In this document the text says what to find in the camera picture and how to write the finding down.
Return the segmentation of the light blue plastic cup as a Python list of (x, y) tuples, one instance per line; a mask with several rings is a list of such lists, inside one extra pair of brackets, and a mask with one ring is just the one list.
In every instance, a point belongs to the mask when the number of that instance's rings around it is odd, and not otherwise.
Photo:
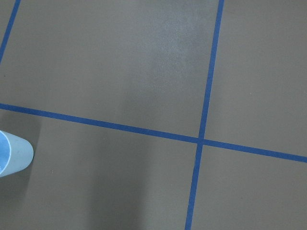
[(34, 157), (29, 141), (0, 131), (0, 176), (4, 177), (27, 168)]

